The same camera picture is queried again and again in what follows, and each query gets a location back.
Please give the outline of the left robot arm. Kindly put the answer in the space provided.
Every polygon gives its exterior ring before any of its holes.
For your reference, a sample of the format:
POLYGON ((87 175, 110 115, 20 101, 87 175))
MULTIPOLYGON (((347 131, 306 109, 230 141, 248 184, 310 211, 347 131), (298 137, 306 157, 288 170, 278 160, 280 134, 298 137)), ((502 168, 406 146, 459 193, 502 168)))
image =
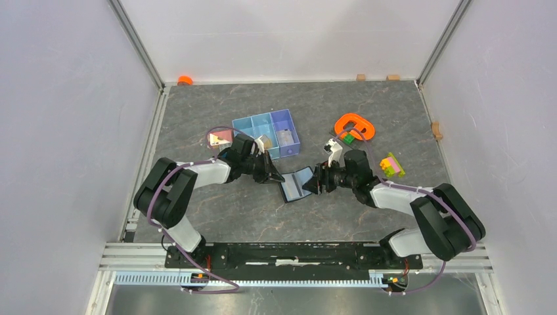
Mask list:
POLYGON ((190 267, 206 260, 202 235, 186 216, 192 193, 213 184, 227 184, 250 175, 259 184, 282 183, 284 177, 273 165, 259 140, 237 134, 231 145, 210 159, 179 163, 160 158, 134 195, 133 206, 182 248, 181 258, 190 267))

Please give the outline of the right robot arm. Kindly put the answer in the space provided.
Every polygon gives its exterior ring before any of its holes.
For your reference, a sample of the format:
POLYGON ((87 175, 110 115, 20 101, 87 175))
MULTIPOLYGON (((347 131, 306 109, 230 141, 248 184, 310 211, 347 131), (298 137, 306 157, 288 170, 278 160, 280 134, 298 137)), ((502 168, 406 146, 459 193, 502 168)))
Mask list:
POLYGON ((483 223, 452 184, 419 188, 384 180, 373 173, 362 150, 346 152, 343 165, 336 159, 317 164, 303 185, 313 194, 337 188, 351 190, 364 205, 395 210, 416 220, 416 228, 392 232, 382 240, 379 258, 388 268, 411 255, 433 254, 449 261, 473 251, 486 235, 483 223))

